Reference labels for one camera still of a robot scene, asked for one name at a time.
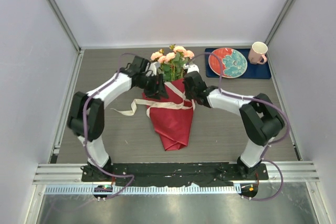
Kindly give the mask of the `dark red wrapping paper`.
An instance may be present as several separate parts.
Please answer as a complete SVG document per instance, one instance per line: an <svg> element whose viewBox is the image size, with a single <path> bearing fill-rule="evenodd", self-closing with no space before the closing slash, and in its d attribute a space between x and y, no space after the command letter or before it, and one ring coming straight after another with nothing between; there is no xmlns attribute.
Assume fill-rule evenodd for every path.
<svg viewBox="0 0 336 224"><path fill-rule="evenodd" d="M195 102L188 100L184 96L185 87L183 79L165 83L168 98L159 100L147 98L142 94L142 98L155 103L166 103L175 108L157 108L148 106L149 118L152 121L155 132L159 135L165 151L180 150L188 146L192 120L195 110Z"/></svg>

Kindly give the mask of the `cream ribbon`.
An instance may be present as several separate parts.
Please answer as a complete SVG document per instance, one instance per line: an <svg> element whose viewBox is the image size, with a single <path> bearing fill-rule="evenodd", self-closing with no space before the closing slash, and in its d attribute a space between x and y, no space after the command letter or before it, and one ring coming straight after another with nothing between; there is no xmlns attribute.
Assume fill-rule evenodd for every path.
<svg viewBox="0 0 336 224"><path fill-rule="evenodd" d="M163 108L163 109L171 109L171 110L195 110L195 102L193 100L188 100L186 98L185 92L181 92L176 86L171 84L170 82L166 82L165 86L173 91L177 96L182 99L182 103L174 103L174 102L155 102L144 99L134 99L131 103L131 110L128 111L118 111L112 108L114 111L125 115L125 116L133 116L137 111L137 105L146 105L148 108L146 110L147 117L150 117L150 109L151 108Z"/></svg>

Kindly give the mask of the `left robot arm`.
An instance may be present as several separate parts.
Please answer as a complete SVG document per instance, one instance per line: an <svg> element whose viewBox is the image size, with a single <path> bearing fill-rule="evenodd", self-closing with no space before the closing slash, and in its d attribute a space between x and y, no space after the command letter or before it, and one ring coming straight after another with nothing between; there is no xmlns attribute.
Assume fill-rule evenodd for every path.
<svg viewBox="0 0 336 224"><path fill-rule="evenodd" d="M88 164L83 168L91 169L102 182L107 181L113 172L111 157L102 141L106 107L134 87L156 98L167 97L163 75L158 72L161 64L133 56L131 63L119 68L101 86L86 93L76 92L68 114L67 127L80 140L88 156Z"/></svg>

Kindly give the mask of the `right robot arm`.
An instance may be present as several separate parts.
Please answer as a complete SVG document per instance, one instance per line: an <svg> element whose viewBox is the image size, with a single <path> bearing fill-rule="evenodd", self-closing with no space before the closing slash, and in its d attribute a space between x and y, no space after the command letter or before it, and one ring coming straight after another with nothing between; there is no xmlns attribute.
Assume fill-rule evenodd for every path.
<svg viewBox="0 0 336 224"><path fill-rule="evenodd" d="M188 99L241 117L248 142L237 159L237 173L242 179L250 179L261 163L267 144L285 127L279 111L263 93L256 97L240 97L230 92L224 94L217 86L208 87L197 71L187 73L183 83Z"/></svg>

